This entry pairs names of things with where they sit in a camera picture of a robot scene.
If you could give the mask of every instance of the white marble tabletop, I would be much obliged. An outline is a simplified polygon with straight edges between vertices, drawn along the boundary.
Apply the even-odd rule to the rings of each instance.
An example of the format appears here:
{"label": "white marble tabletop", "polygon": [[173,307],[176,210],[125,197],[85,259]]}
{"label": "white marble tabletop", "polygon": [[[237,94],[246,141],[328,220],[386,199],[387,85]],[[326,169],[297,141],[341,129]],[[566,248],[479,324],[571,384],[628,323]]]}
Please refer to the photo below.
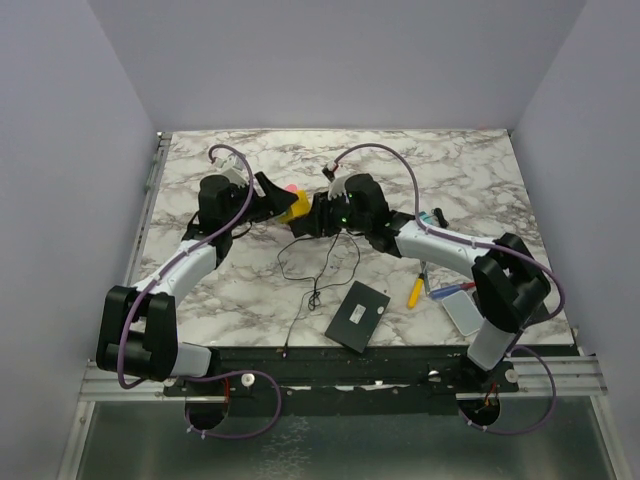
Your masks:
{"label": "white marble tabletop", "polygon": [[[497,238],[505,231],[520,235],[533,255],[547,263],[542,240],[529,204],[520,171],[503,130],[486,131],[345,131],[256,130],[182,132],[173,135],[171,149],[149,235],[140,275],[147,275],[172,255],[197,210],[199,181],[215,171],[208,148],[226,143],[244,152],[254,171],[262,170],[277,185],[295,184],[311,197],[326,189],[321,174],[327,161],[346,148],[363,142],[384,143],[404,155],[418,178],[422,210],[443,209],[450,228],[462,233]],[[404,167],[389,154],[372,149],[347,157],[341,174],[368,172],[385,193],[389,206],[413,211],[412,189]],[[281,346],[300,299],[311,281],[292,282],[282,277],[276,255],[293,236],[277,223],[254,226],[236,240],[220,268],[204,278],[178,308],[181,341],[206,346]],[[419,273],[419,262],[397,259],[374,251],[356,240],[362,252],[355,279],[391,297],[369,345],[466,345],[443,307],[421,296],[416,308],[407,298]],[[331,239],[300,242],[283,260],[289,276],[315,276],[325,261]],[[339,239],[320,287],[346,281],[355,264],[355,248]],[[431,266],[432,288],[464,279],[455,272]],[[336,345],[324,332],[350,285],[325,289],[321,305],[303,309],[291,332],[290,346]],[[547,300],[552,309],[555,290]],[[572,344],[564,314],[528,329],[526,344]]]}

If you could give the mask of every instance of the table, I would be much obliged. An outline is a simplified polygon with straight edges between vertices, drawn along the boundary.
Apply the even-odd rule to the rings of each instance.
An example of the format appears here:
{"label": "table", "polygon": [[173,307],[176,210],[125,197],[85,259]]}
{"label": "table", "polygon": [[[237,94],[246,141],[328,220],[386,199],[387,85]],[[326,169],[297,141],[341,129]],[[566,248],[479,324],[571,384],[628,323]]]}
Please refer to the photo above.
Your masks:
{"label": "table", "polygon": [[[197,210],[199,181],[214,173],[207,150],[226,143],[244,152],[254,171],[262,170],[277,185],[296,184],[308,191],[326,189],[321,174],[327,161],[363,142],[388,145],[406,157],[418,178],[422,210],[443,209],[450,228],[462,233],[497,238],[505,231],[520,235],[539,261],[548,264],[507,132],[483,131],[351,131],[252,130],[175,133],[167,157],[156,205],[144,246],[140,275],[147,275],[172,255]],[[340,174],[368,172],[376,179],[391,208],[413,211],[412,190],[405,168],[384,151],[354,152]],[[205,346],[283,345],[301,296],[311,282],[282,277],[277,253],[293,236],[277,223],[254,226],[234,242],[220,268],[204,278],[178,308],[181,341]],[[422,297],[413,310],[406,307],[420,266],[417,260],[397,259],[374,251],[360,238],[355,279],[391,297],[370,345],[466,345],[442,306]],[[325,262],[331,239],[300,242],[282,256],[287,275],[315,276]],[[338,239],[319,286],[349,278],[356,261],[355,247]],[[432,266],[432,288],[464,279]],[[314,311],[306,301],[295,323],[290,346],[336,345],[324,336],[349,285],[321,294]],[[553,309],[554,289],[547,300]],[[525,344],[573,344],[564,314],[527,330]]]}

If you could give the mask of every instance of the purple cable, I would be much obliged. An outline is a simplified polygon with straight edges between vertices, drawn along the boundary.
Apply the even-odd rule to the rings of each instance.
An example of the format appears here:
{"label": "purple cable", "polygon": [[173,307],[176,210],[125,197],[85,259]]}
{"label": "purple cable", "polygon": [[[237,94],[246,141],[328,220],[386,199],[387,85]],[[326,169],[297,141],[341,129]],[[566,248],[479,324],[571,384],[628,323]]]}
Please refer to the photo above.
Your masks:
{"label": "purple cable", "polygon": [[450,233],[446,233],[443,232],[441,230],[434,230],[432,227],[430,227],[429,225],[425,224],[421,219],[420,219],[420,193],[418,191],[418,180],[416,179],[416,175],[413,171],[413,169],[411,168],[411,165],[409,165],[409,162],[407,162],[407,160],[400,155],[398,152],[396,152],[394,149],[387,147],[386,145],[382,145],[380,143],[362,143],[360,145],[356,145],[354,147],[351,147],[347,150],[345,150],[344,152],[342,152],[340,155],[338,155],[338,157],[334,160],[334,163],[337,165],[340,160],[342,160],[345,156],[347,156],[349,153],[355,151],[355,150],[360,150],[361,148],[381,148],[382,150],[386,150],[387,152],[389,152],[390,154],[392,154],[394,157],[396,157],[398,160],[400,160],[402,162],[402,164],[405,166],[405,168],[407,169],[407,171],[409,172],[409,176],[411,177],[411,182],[413,183],[413,193],[414,193],[414,205],[415,205],[415,217],[416,217],[416,223],[418,224],[418,226],[425,231],[425,233],[430,234],[430,235],[435,235],[436,237],[440,237],[440,238],[444,238],[445,240],[449,240],[455,243],[460,243],[462,245],[467,245],[467,246],[472,246],[472,247],[479,247],[479,248],[486,248],[486,249],[491,249],[491,250],[497,250],[499,252],[503,252],[503,253],[507,253],[509,255],[513,255],[514,257],[519,258],[520,260],[524,260],[525,262],[528,262],[530,264],[532,264],[533,266],[539,268],[540,270],[542,270],[544,273],[546,273],[549,278],[551,278],[551,280],[553,280],[553,283],[556,284],[556,287],[558,288],[558,295],[560,296],[560,301],[558,302],[558,306],[556,307],[556,309],[551,312],[549,314],[549,316],[546,318],[546,320],[549,320],[553,317],[555,317],[556,315],[558,315],[562,309],[564,308],[564,303],[565,303],[565,291],[564,291],[564,287],[560,284],[560,281],[558,280],[558,277],[556,277],[556,275],[551,271],[550,268],[546,267],[545,265],[541,264],[540,262],[534,260],[533,258],[524,255],[523,253],[520,252],[516,252],[515,250],[512,250],[510,248],[507,247],[503,247],[502,245],[496,245],[494,243],[484,243],[484,242],[475,242],[475,244],[471,241],[471,240],[467,240],[465,238],[460,238],[457,237],[456,235],[450,234]]}
{"label": "purple cable", "polygon": [[124,326],[122,327],[122,335],[120,336],[120,348],[118,348],[118,359],[116,363],[116,371],[118,373],[118,383],[125,390],[129,390],[134,387],[137,387],[142,382],[144,382],[143,379],[139,378],[131,383],[127,383],[124,378],[124,351],[127,345],[127,338],[129,337],[129,329],[131,328],[133,319],[135,318],[136,312],[138,311],[138,308],[140,307],[140,304],[142,303],[142,300],[144,299],[144,297],[158,284],[158,281],[161,280],[162,277],[164,277],[167,274],[167,272],[169,272],[176,265],[176,263],[178,263],[180,260],[182,260],[184,257],[189,255],[194,250],[200,248],[203,245],[208,244],[211,240],[215,239],[216,237],[223,234],[227,230],[233,228],[235,224],[238,222],[238,220],[242,218],[242,215],[244,214],[244,212],[247,211],[247,208],[249,208],[249,203],[251,203],[251,197],[253,196],[254,188],[253,188],[253,172],[251,171],[251,166],[249,165],[249,162],[247,161],[243,153],[239,152],[233,147],[230,147],[228,145],[223,145],[223,144],[214,145],[209,149],[209,159],[212,162],[214,160],[212,153],[214,150],[217,150],[218,148],[224,148],[226,150],[229,150],[230,152],[235,153],[238,156],[238,158],[240,158],[240,161],[244,164],[244,167],[247,169],[247,174],[249,176],[249,193],[247,194],[247,199],[242,204],[242,208],[240,208],[240,211],[231,220],[229,220],[229,223],[227,223],[217,232],[212,233],[208,237],[200,240],[195,245],[192,245],[188,250],[180,252],[178,255],[172,258],[171,261],[169,261],[162,268],[162,270],[158,272],[158,275],[149,282],[149,284],[144,288],[144,290],[142,290],[138,294],[138,296],[134,300],[133,305],[131,305],[131,309],[129,310],[129,313],[127,314],[127,318],[124,322]]}
{"label": "purple cable", "polygon": [[254,437],[257,437],[258,435],[263,434],[264,432],[266,432],[276,424],[276,422],[278,421],[278,418],[280,417],[280,411],[282,410],[282,394],[280,393],[280,387],[278,386],[278,383],[274,380],[272,376],[264,372],[259,372],[257,370],[238,370],[236,372],[223,373],[222,375],[215,375],[213,377],[202,377],[202,378],[184,377],[184,378],[186,378],[186,380],[189,380],[190,382],[205,383],[205,382],[216,382],[216,381],[224,380],[225,378],[244,375],[245,373],[250,373],[253,375],[258,375],[260,377],[266,378],[267,380],[269,380],[269,382],[271,382],[271,385],[273,385],[273,388],[276,391],[276,400],[278,403],[276,405],[276,411],[273,414],[273,417],[271,417],[271,420],[269,420],[269,423],[267,423],[264,427],[256,430],[255,432],[226,435],[223,433],[215,433],[210,430],[198,430],[191,424],[191,419],[189,417],[189,410],[187,410],[187,412],[185,413],[185,420],[189,424],[189,430],[187,430],[187,432],[193,430],[194,432],[197,432],[201,435],[205,435],[207,437],[221,438],[224,440],[246,440],[248,438],[254,438]]}
{"label": "purple cable", "polygon": [[549,383],[551,384],[551,405],[549,406],[549,410],[547,410],[547,413],[544,414],[544,417],[542,417],[536,423],[534,423],[530,427],[523,428],[521,430],[499,430],[499,429],[492,429],[492,428],[488,428],[488,427],[483,427],[481,425],[478,425],[477,423],[473,423],[464,414],[464,412],[462,410],[460,410],[460,415],[462,415],[462,418],[465,419],[465,421],[467,422],[467,425],[469,425],[470,427],[473,427],[476,430],[480,430],[480,431],[485,432],[485,433],[492,433],[494,435],[504,435],[504,436],[524,435],[525,433],[531,433],[534,430],[537,430],[537,429],[543,427],[544,425],[546,425],[547,422],[549,421],[549,419],[551,418],[551,416],[553,415],[553,412],[556,409],[556,403],[557,403],[557,400],[558,400],[558,391],[556,389],[556,382],[553,379],[553,374],[551,373],[551,369],[549,368],[549,365],[547,365],[547,363],[542,359],[542,357],[540,355],[538,355],[536,352],[534,352],[530,348],[525,347],[523,345],[518,345],[518,346],[514,347],[513,350],[511,350],[511,353],[516,352],[518,350],[521,350],[523,352],[527,352],[529,355],[534,356],[540,362],[540,365],[542,365],[542,367],[547,371],[547,375],[549,376]]}

